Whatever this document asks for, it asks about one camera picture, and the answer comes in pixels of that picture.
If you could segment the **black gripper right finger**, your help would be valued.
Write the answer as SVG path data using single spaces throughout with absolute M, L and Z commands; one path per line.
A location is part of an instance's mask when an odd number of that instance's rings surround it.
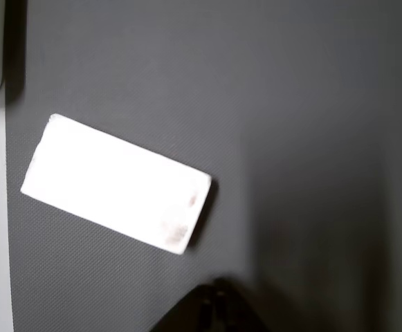
M 245 297 L 227 279 L 215 280 L 217 331 L 268 331 Z

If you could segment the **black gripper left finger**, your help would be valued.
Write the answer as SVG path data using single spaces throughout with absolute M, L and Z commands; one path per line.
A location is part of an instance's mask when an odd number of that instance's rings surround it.
M 217 291 L 216 284 L 194 287 L 164 314 L 151 331 L 218 331 L 215 313 Z

